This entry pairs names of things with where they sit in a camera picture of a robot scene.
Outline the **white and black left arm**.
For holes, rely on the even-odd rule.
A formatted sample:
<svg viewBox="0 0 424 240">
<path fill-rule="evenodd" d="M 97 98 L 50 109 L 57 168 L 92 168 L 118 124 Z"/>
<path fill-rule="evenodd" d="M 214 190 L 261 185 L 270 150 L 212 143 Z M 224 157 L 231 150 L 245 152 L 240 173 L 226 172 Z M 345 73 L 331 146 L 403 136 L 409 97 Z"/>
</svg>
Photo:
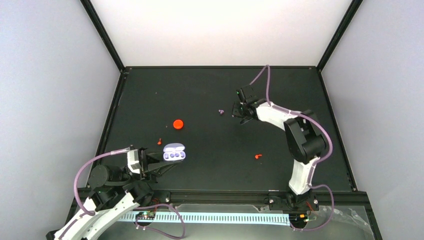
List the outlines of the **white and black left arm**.
<svg viewBox="0 0 424 240">
<path fill-rule="evenodd" d="M 127 164 L 124 167 L 97 165 L 91 170 L 85 200 L 81 200 L 78 187 L 73 187 L 79 210 L 62 228 L 48 232 L 46 239 L 96 240 L 133 210 L 146 211 L 137 215 L 134 221 L 137 228 L 140 228 L 141 218 L 155 217 L 158 207 L 168 208 L 180 222 L 184 221 L 181 214 L 168 203 L 170 195 L 166 195 L 165 203 L 162 203 L 161 195 L 155 193 L 150 184 L 186 158 L 185 146 L 170 143 L 162 151 L 130 146 L 98 155 L 85 163 L 81 170 L 97 160 L 120 154 L 126 154 Z"/>
</svg>

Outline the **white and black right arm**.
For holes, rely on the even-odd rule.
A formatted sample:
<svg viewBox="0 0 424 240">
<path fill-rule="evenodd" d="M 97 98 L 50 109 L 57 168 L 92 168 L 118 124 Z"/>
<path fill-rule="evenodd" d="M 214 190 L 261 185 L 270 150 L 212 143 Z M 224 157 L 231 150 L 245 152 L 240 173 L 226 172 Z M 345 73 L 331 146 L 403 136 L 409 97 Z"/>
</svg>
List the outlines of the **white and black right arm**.
<svg viewBox="0 0 424 240">
<path fill-rule="evenodd" d="M 235 101 L 232 116 L 240 118 L 241 124 L 258 120 L 285 132 L 294 162 L 284 200 L 290 209 L 299 209 L 313 188 L 312 178 L 317 164 L 326 160 L 334 148 L 329 134 L 316 120 L 315 113 L 311 110 L 290 110 L 260 99 L 253 102 Z"/>
</svg>

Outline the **lavender earbud charging case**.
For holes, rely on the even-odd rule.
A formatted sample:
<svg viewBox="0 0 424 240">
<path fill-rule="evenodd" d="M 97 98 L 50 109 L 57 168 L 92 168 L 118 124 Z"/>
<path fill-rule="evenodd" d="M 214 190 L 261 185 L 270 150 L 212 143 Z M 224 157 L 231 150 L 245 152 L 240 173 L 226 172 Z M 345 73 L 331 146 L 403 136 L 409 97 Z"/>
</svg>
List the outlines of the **lavender earbud charging case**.
<svg viewBox="0 0 424 240">
<path fill-rule="evenodd" d="M 163 148 L 163 160 L 167 162 L 183 161 L 186 158 L 185 146 L 181 143 L 169 143 Z"/>
</svg>

